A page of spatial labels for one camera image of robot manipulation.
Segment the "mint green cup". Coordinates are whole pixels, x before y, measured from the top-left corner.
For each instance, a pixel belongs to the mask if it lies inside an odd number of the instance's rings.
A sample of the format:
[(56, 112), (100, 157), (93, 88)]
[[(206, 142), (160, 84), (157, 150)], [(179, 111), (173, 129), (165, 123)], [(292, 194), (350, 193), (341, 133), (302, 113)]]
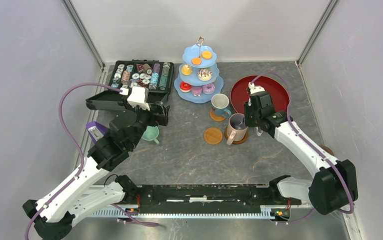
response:
[(159, 145), (160, 144), (158, 140), (159, 134), (160, 134), (160, 130), (157, 126), (147, 126), (141, 138), (145, 141), (154, 142), (157, 145)]

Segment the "rose gold marble mug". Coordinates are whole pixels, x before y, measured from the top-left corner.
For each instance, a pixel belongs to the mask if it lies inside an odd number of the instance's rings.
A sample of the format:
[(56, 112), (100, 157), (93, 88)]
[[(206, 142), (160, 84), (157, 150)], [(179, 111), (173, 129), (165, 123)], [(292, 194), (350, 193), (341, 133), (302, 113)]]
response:
[(242, 113), (233, 114), (228, 120), (226, 129), (228, 135), (227, 145), (230, 146), (233, 141), (242, 140), (246, 132), (248, 132), (248, 127), (245, 125), (245, 115)]

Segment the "medium brown wooden coaster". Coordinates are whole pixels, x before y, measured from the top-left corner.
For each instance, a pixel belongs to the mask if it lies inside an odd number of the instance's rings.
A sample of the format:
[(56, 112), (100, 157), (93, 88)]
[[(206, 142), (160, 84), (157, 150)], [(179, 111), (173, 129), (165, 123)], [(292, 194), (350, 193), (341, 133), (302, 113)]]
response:
[[(226, 129), (226, 128), (224, 129), (224, 133), (223, 133), (223, 135), (224, 135), (224, 137), (225, 137), (226, 140), (229, 139), (229, 136), (227, 135), (227, 129)], [(243, 139), (238, 140), (238, 141), (233, 141), (233, 142), (232, 142), (232, 145), (240, 145), (240, 144), (243, 144), (243, 143), (248, 139), (248, 136), (249, 136), (249, 133), (246, 132), (245, 135), (244, 135), (244, 137), (243, 137)]]

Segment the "red frosted donut cake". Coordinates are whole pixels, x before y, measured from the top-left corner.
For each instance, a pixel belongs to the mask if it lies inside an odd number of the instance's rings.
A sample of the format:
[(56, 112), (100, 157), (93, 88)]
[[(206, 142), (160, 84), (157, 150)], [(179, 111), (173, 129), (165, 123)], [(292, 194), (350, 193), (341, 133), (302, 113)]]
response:
[(189, 83), (186, 83), (184, 81), (182, 81), (180, 84), (179, 84), (179, 89), (181, 92), (183, 93), (188, 93), (191, 91), (192, 89), (192, 85), (190, 85)]

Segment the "white mug blue handle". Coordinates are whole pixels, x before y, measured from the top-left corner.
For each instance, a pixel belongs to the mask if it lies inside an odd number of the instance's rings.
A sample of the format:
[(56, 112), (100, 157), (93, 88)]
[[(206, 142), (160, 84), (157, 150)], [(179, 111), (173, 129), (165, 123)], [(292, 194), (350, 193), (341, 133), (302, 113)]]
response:
[(229, 118), (232, 115), (232, 112), (228, 109), (229, 104), (230, 100), (225, 94), (218, 93), (211, 98), (211, 109), (214, 110), (217, 117)]

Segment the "pink mousse cake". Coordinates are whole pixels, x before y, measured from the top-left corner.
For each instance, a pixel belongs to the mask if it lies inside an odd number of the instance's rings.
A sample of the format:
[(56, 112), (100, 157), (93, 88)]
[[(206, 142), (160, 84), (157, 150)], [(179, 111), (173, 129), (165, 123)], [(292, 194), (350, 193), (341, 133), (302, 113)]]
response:
[(194, 97), (200, 97), (202, 94), (203, 88), (202, 86), (193, 86), (191, 88), (191, 93), (193, 94)]

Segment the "light orange wooden coaster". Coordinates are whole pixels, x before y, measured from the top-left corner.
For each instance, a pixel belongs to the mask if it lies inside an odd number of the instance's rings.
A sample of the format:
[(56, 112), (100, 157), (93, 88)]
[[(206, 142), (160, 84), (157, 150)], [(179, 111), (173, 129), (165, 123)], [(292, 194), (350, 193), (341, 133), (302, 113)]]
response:
[(210, 116), (210, 118), (212, 120), (214, 120), (216, 122), (222, 122), (222, 121), (224, 121), (226, 119), (226, 117), (224, 117), (222, 115), (221, 116), (216, 116), (215, 111), (213, 109), (210, 109), (209, 116)]

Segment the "tan wooden coaster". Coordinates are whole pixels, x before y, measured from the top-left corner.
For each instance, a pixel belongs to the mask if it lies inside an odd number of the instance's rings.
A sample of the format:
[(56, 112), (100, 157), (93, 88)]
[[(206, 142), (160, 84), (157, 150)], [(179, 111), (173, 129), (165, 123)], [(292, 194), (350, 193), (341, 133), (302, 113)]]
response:
[(223, 133), (217, 127), (209, 127), (203, 133), (203, 138), (210, 145), (217, 145), (223, 140)]

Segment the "blue three-tier cake stand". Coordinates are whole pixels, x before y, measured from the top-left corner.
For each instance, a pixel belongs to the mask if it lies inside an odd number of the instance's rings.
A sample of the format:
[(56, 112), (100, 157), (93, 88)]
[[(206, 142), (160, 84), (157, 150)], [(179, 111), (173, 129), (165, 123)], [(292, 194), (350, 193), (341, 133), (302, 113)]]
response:
[(174, 87), (179, 97), (185, 101), (204, 104), (224, 87), (217, 66), (217, 54), (205, 44), (200, 36), (195, 44), (185, 48), (183, 63), (178, 67), (178, 77)]

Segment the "yellow mousse cake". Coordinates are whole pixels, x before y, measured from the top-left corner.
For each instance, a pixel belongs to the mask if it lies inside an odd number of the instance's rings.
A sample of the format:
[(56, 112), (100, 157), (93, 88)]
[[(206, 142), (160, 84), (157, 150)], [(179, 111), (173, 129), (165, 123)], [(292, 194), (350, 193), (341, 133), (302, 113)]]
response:
[(189, 76), (193, 73), (193, 67), (189, 64), (183, 64), (181, 67), (181, 73), (185, 76)]

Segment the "purple sprinkled donut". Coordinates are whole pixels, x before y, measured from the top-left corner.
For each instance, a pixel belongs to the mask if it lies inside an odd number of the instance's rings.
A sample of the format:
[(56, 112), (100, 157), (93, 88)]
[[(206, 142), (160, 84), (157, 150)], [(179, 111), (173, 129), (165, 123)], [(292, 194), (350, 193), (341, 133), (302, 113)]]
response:
[(214, 83), (208, 83), (202, 86), (202, 92), (206, 95), (211, 95), (215, 92), (216, 87)]

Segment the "white chocolate drizzled donut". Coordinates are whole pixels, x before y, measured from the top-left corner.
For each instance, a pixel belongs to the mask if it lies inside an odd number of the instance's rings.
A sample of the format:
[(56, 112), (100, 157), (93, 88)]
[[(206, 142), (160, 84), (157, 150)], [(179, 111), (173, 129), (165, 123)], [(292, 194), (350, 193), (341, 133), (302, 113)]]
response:
[(201, 81), (205, 81), (205, 82), (209, 81), (212, 79), (212, 76), (213, 76), (213, 73), (209, 68), (201, 68), (197, 72), (197, 77)]

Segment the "dark brown wooden coaster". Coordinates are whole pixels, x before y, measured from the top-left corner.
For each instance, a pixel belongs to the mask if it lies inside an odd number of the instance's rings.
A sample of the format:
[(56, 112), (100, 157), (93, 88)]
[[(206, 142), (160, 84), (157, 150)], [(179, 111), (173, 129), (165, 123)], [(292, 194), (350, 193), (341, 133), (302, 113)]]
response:
[(331, 155), (331, 156), (334, 156), (334, 155), (335, 155), (334, 152), (333, 152), (330, 148), (328, 148), (327, 146), (325, 146), (325, 145), (320, 145), (320, 147), (321, 147), (326, 153), (328, 153), (329, 155)]

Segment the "round orange waffle cookie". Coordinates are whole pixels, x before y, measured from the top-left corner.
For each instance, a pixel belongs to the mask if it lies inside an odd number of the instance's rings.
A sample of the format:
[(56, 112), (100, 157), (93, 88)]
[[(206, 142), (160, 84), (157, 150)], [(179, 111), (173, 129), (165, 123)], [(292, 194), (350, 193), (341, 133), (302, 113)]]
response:
[(210, 60), (213, 57), (213, 54), (209, 50), (205, 50), (201, 53), (201, 57), (205, 60)]

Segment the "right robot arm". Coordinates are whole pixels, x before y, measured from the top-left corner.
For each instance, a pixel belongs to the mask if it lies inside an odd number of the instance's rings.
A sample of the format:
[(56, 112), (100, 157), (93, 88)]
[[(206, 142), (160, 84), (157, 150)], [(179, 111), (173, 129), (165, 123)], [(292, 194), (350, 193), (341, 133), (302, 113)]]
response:
[(281, 204), (287, 198), (307, 202), (322, 215), (334, 211), (351, 214), (358, 199), (355, 165), (339, 160), (310, 139), (286, 111), (275, 111), (264, 89), (252, 92), (244, 106), (244, 124), (269, 134), (305, 166), (311, 180), (284, 175), (270, 182), (268, 198)]

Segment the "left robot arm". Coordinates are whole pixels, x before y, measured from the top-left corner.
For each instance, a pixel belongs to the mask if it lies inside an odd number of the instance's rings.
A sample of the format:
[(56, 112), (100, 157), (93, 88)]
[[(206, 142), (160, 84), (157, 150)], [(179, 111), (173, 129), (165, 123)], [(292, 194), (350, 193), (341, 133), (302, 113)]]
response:
[(149, 108), (137, 105), (120, 111), (75, 171), (46, 196), (23, 204), (30, 218), (28, 227), (33, 227), (43, 240), (61, 240), (77, 223), (97, 210), (119, 202), (134, 202), (138, 188), (126, 175), (118, 176), (99, 191), (82, 195), (130, 156), (147, 127), (167, 126), (169, 110), (168, 105), (157, 101)]

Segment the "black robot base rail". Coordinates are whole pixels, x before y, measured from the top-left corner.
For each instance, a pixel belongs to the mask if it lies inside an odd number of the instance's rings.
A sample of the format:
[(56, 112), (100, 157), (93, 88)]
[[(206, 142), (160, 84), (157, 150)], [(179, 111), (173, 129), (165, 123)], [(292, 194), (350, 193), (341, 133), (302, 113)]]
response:
[(355, 181), (302, 180), (289, 175), (268, 184), (144, 184), (113, 182), (81, 198), (82, 216), (115, 218), (269, 219), (293, 206), (328, 215), (358, 198)]

